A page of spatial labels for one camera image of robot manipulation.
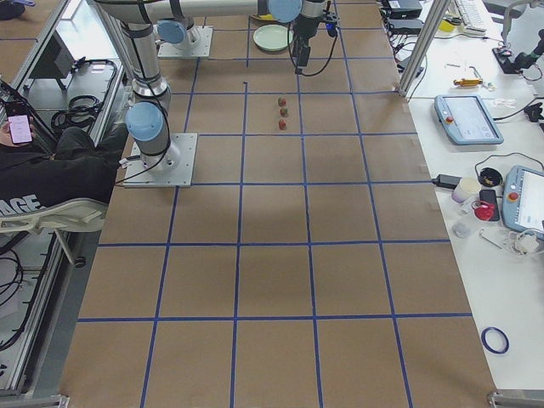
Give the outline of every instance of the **white keyboard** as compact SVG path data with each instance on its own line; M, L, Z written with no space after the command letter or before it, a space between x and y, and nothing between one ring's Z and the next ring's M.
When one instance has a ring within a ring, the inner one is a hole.
M461 18L461 29L463 32L474 36L484 36L487 28L482 19L478 4L479 0L453 0L459 17Z

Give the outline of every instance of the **white plate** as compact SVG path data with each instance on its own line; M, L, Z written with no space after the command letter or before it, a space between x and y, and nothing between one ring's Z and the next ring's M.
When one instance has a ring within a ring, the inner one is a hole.
M287 48L287 28L283 25L263 25L253 33L253 41L265 51L281 51Z

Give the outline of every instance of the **blue joint cap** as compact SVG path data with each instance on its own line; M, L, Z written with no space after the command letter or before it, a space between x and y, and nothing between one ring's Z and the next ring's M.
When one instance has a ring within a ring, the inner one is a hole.
M187 35L183 24L174 20L159 20L156 30L164 41L171 44L181 43Z
M302 0L268 0L269 12L280 23L295 20L303 8Z
M140 142L149 142L162 130L164 118L161 111L150 102L138 102L125 116L128 131Z

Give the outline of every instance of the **blue ring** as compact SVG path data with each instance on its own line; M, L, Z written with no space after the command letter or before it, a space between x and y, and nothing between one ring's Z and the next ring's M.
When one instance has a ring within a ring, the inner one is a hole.
M504 348L502 350L495 350L494 348L492 348L487 343L487 340L485 338L486 338L488 332L497 332L497 333L499 333L501 335L502 339L505 342ZM508 341L507 334L504 331L502 331L501 329L497 329L496 327L487 327L487 328L485 328L482 331L481 339L482 339L482 344L484 345L485 349L487 351L490 351L493 354L505 354L508 351L508 349L510 349L510 342Z

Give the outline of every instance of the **smartphone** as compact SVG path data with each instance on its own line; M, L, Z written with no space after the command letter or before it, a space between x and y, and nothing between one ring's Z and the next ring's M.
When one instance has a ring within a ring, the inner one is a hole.
M4 102L4 109L8 116L9 132L14 145L30 143L32 141L29 111L23 102Z

